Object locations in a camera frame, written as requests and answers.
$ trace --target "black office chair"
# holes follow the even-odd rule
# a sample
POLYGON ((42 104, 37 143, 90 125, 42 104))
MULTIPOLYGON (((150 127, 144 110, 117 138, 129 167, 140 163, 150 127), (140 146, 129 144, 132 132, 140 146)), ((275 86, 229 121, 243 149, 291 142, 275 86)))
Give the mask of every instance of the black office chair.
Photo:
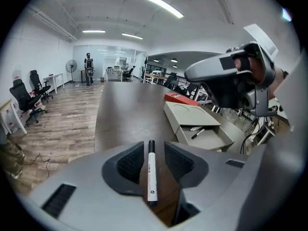
POLYGON ((130 81, 131 73, 133 72, 135 67, 132 67, 127 74, 123 73, 123 79, 130 81))
POLYGON ((168 88, 168 86, 170 85, 170 82, 173 81, 173 80, 177 80, 177 78, 174 77, 174 76, 169 76, 164 84, 158 83, 158 85, 163 85, 164 87, 168 88))
POLYGON ((199 86, 199 85, 190 83, 190 84, 188 85, 188 87, 187 87, 186 89, 184 89, 184 90, 185 90, 184 96, 190 98, 191 95, 192 95, 192 92, 193 92, 198 86, 199 86))
POLYGON ((30 80, 33 83, 33 86, 34 86, 34 90, 33 91, 35 92, 36 95, 42 95, 42 99, 45 99, 46 102, 48 102, 48 98, 49 97, 53 98, 52 95, 49 95, 47 93, 47 91, 51 87, 51 86, 47 86, 47 82, 48 81, 44 81, 45 86, 42 87, 42 84, 41 84, 41 82, 39 80, 39 75, 38 75, 36 70, 30 71, 30 80))
POLYGON ((10 93, 18 101, 20 110, 25 112, 27 112, 28 110, 32 110, 32 112, 30 113, 30 117, 26 121, 26 125, 28 125, 28 122, 31 117, 34 117, 36 123, 38 123, 39 121, 37 120, 37 114, 42 112, 47 113, 47 110, 42 110, 41 108, 37 110, 35 109, 35 103, 41 98, 41 95, 39 94, 31 98, 26 90, 25 84, 21 79, 13 81, 13 87, 10 88, 10 93))
POLYGON ((167 86, 170 90, 174 90, 179 85, 179 82, 177 80, 172 80, 170 84, 167 86))

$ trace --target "red box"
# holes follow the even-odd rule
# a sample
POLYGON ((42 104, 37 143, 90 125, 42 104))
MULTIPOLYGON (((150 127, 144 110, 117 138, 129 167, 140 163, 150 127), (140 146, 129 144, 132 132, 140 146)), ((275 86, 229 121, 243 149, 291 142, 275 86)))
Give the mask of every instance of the red box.
POLYGON ((190 98, 184 97, 181 94, 178 94, 177 92, 169 92, 165 94, 165 99, 170 102, 174 103, 183 103, 183 104, 189 104, 197 106, 199 103, 191 100, 190 98))

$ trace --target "pen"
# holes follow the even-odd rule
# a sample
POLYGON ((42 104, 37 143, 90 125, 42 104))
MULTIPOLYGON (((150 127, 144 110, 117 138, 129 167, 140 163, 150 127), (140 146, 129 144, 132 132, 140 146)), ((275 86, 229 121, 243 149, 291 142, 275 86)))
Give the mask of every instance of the pen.
POLYGON ((193 135, 193 136, 192 136, 192 140, 195 139, 195 138, 197 138, 198 135, 199 135, 200 133, 202 133, 204 130, 205 130, 205 129, 201 129, 199 132, 197 132, 195 135, 193 135))
POLYGON ((149 141, 149 161, 148 161, 148 205, 157 204, 157 183, 155 164, 155 141, 149 141))

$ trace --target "wooden floor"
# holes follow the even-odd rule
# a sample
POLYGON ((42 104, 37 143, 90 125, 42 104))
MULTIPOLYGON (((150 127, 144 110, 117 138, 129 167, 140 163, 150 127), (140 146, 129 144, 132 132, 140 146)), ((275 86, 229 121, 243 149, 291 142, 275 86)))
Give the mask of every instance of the wooden floor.
POLYGON ((94 132, 97 110, 102 96, 103 83, 94 83, 92 87, 80 84, 66 84, 59 88, 58 94, 51 93, 46 105, 48 113, 38 116, 39 123, 31 121, 26 127, 27 135, 17 131, 13 140, 24 150, 24 171, 13 186, 17 192, 28 195, 38 184, 72 160, 94 153, 94 132), (42 160, 50 161, 47 165, 42 160))

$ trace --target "ceiling light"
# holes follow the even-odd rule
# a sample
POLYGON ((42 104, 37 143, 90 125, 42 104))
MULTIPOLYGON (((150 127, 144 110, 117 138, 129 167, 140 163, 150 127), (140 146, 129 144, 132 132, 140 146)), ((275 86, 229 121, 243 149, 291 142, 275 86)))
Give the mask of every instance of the ceiling light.
POLYGON ((149 0, 153 3, 156 3, 157 5, 161 6, 162 8, 168 10, 170 13, 174 14, 178 18, 182 18, 184 15, 177 11, 175 8, 171 7, 169 4, 165 3, 161 0, 149 0))
POLYGON ((104 30, 83 30, 84 33, 105 33, 104 30))
POLYGON ((133 38, 137 38, 137 39, 143 39, 141 37, 138 37, 136 35, 131 35, 131 34, 127 34, 127 33, 122 33, 123 36, 128 36, 128 37, 133 37, 133 38))
POLYGON ((288 22, 292 21, 292 18, 286 9, 282 9, 282 17, 288 22))

